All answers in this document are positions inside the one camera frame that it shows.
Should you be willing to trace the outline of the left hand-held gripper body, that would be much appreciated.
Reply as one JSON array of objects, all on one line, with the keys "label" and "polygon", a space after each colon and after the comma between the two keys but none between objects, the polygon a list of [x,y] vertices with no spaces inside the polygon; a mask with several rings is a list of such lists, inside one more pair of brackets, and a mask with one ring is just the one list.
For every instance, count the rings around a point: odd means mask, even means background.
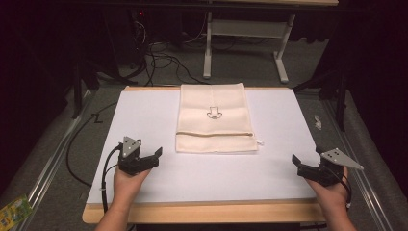
[{"label": "left hand-held gripper body", "polygon": [[142,172],[140,161],[141,140],[124,137],[122,150],[118,156],[119,169],[129,175],[137,175]]}]

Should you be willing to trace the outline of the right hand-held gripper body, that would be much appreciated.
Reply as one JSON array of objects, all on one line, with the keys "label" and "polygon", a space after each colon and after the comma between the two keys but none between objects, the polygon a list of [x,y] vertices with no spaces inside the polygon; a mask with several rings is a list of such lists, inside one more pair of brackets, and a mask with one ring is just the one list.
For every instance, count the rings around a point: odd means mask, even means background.
[{"label": "right hand-held gripper body", "polygon": [[339,148],[323,150],[316,148],[320,156],[320,162],[317,167],[311,167],[312,176],[310,180],[318,182],[324,187],[332,186],[342,181],[344,167],[351,167],[357,170],[363,170],[364,167],[345,154]]}]

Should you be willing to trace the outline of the cream cloth zipper bag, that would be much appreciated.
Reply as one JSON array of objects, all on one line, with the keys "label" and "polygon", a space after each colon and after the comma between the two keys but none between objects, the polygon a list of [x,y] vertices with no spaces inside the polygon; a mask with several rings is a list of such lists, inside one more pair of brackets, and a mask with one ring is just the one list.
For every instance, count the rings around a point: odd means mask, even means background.
[{"label": "cream cloth zipper bag", "polygon": [[257,151],[244,84],[182,85],[175,136],[177,152]]}]

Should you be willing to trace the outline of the person's right hand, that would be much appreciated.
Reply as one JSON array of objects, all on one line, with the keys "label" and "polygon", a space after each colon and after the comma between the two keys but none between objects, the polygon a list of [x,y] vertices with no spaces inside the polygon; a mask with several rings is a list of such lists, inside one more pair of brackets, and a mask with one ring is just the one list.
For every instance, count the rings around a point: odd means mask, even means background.
[{"label": "person's right hand", "polygon": [[347,213],[346,203],[348,198],[347,191],[347,169],[344,168],[342,182],[332,186],[324,187],[318,182],[306,179],[306,182],[315,192],[317,202],[322,212],[330,218],[344,215]]}]

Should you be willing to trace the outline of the person's left hand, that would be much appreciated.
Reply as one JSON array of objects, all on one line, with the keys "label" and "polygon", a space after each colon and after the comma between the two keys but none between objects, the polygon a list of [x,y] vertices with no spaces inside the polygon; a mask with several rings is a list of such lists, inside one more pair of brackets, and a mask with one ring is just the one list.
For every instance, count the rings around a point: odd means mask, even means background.
[{"label": "person's left hand", "polygon": [[111,207],[118,211],[128,211],[149,173],[149,170],[145,170],[137,175],[129,175],[118,168],[114,176],[114,198]]}]

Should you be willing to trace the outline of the white table mat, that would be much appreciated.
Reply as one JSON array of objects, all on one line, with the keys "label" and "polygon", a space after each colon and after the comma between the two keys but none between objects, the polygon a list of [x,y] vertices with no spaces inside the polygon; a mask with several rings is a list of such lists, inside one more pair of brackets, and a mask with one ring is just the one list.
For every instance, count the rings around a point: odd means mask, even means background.
[{"label": "white table mat", "polygon": [[250,117],[260,145],[250,154],[186,154],[175,150],[179,93],[125,90],[116,105],[101,154],[114,165],[124,137],[141,141],[141,154],[157,149],[160,163],[145,179],[138,203],[304,199],[314,192],[298,176],[292,157],[316,165],[319,155],[294,93],[248,90]]}]

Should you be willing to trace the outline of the black stand legs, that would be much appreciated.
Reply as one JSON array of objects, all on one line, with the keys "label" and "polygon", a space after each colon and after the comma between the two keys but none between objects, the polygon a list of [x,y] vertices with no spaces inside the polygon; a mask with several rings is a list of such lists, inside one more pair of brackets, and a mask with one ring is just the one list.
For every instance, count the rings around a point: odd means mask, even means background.
[{"label": "black stand legs", "polygon": [[326,73],[316,75],[293,88],[295,93],[305,89],[320,87],[319,98],[330,100],[335,98],[336,113],[335,120],[338,127],[344,131],[344,109],[346,94],[346,75],[340,70],[330,70]]},{"label": "black stand legs", "polygon": [[73,118],[77,118],[84,108],[82,94],[82,84],[85,84],[89,90],[98,90],[99,82],[97,81],[98,73],[107,75],[111,79],[124,84],[132,85],[133,82],[119,74],[113,73],[105,66],[99,65],[93,61],[80,59],[73,67],[73,92],[74,92],[74,113]]}]

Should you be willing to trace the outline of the black computer tower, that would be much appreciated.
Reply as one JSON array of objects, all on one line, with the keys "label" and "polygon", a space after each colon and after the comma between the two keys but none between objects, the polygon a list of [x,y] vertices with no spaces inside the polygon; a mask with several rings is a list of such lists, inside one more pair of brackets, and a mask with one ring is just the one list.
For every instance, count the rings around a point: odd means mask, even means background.
[{"label": "black computer tower", "polygon": [[132,11],[125,8],[108,8],[104,11],[104,16],[116,63],[130,68],[141,65],[141,47],[135,36],[138,32],[142,33],[142,30],[135,22]]}]

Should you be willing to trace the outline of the green printed packet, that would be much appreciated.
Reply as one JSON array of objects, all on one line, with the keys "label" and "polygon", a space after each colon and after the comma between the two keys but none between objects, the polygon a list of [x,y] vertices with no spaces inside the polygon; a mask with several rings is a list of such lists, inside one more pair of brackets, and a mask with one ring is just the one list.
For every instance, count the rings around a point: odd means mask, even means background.
[{"label": "green printed packet", "polygon": [[23,194],[0,209],[0,231],[10,231],[33,213],[28,197]]}]

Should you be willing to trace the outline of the metal floor rail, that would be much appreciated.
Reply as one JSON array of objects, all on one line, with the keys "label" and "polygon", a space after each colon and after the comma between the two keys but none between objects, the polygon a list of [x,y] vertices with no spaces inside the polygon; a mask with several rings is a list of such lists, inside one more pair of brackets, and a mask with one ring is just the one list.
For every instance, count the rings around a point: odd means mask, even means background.
[{"label": "metal floor rail", "polygon": [[73,116],[73,95],[68,106],[45,130],[19,176],[33,213],[13,231],[88,231],[82,214],[89,187],[66,169],[65,156],[73,135],[87,115]]},{"label": "metal floor rail", "polygon": [[[355,161],[358,160],[351,143],[346,135],[346,133],[340,128],[336,120],[335,108],[330,101],[322,100],[321,101],[323,109],[327,112],[330,123],[335,128],[336,134],[339,137],[342,143],[342,151],[348,154]],[[354,180],[355,184],[358,187],[358,192],[363,197],[365,206],[370,211],[371,219],[376,226],[377,231],[394,231],[391,226],[383,207],[380,203],[378,195],[374,188],[372,187],[367,175],[363,170],[357,170],[351,168],[349,170],[351,178]]]}]

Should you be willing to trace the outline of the white desk frame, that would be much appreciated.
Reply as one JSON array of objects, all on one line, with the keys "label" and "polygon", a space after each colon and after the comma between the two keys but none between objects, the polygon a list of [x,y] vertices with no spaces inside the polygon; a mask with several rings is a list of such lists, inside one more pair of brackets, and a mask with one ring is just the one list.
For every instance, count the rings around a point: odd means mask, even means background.
[{"label": "white desk frame", "polygon": [[[204,0],[211,7],[216,5],[248,4],[251,7],[318,7],[325,9],[337,7],[339,0]],[[280,21],[268,19],[218,19],[213,18],[214,10],[208,10],[206,13],[207,32],[206,49],[204,53],[203,78],[210,79],[212,76],[212,38],[213,36],[231,36],[261,39],[279,39],[280,46],[272,52],[272,58],[278,72],[279,80],[282,84],[287,84],[289,78],[283,63],[283,54],[285,52],[296,13],[289,15]]]}]

